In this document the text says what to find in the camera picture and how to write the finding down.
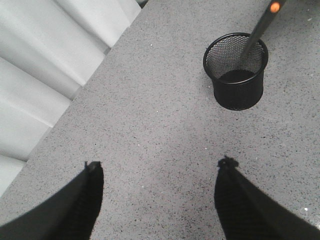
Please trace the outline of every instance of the black mesh pen holder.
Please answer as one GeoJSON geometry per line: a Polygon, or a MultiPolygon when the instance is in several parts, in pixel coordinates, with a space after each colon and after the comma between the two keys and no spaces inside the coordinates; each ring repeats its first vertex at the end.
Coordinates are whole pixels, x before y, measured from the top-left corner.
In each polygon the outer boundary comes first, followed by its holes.
{"type": "Polygon", "coordinates": [[[241,57],[250,34],[237,32],[215,40],[205,51],[203,67],[213,83],[214,97],[226,109],[251,108],[262,97],[268,49],[259,40],[241,57]]]}

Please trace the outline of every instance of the desk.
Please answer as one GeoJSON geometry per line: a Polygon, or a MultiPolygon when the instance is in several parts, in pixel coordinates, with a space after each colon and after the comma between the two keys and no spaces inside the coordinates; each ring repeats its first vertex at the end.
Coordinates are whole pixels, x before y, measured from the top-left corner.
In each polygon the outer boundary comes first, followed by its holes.
{"type": "Polygon", "coordinates": [[[92,239],[224,239],[214,187],[227,155],[320,225],[320,5],[290,2],[262,37],[261,100],[231,111],[215,101],[203,55],[224,34],[251,32],[267,1],[150,0],[3,195],[0,222],[101,161],[92,239]]]}

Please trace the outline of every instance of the granite surface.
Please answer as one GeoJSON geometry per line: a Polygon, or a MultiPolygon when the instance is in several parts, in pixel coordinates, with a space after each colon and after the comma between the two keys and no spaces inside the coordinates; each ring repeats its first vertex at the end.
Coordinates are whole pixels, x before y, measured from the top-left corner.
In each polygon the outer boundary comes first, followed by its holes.
{"type": "Polygon", "coordinates": [[[150,0],[0,198],[0,224],[101,161],[92,239],[225,239],[213,196],[228,155],[320,228],[320,2],[287,1],[262,36],[269,63],[252,108],[221,107],[202,66],[211,42],[250,33],[267,4],[150,0]]]}

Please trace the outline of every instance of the gray speckled countertop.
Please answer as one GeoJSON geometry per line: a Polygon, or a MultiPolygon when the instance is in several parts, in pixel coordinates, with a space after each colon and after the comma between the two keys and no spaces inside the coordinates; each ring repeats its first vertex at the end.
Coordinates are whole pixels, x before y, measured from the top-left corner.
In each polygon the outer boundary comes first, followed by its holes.
{"type": "Polygon", "coordinates": [[[291,0],[262,37],[264,93],[222,108],[202,66],[218,37],[250,33],[269,1],[150,0],[0,199],[0,223],[101,161],[97,240],[225,239],[217,162],[320,226],[320,2],[291,0]]]}

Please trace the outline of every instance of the mesh cup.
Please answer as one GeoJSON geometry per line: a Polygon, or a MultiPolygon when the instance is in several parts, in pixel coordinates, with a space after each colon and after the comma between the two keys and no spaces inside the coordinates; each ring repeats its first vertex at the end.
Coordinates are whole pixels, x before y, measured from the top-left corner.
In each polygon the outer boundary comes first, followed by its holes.
{"type": "Polygon", "coordinates": [[[241,57],[249,36],[243,32],[224,35],[207,48],[203,57],[203,67],[212,80],[215,99],[230,110],[248,109],[263,94],[268,49],[259,40],[247,56],[241,57]]]}

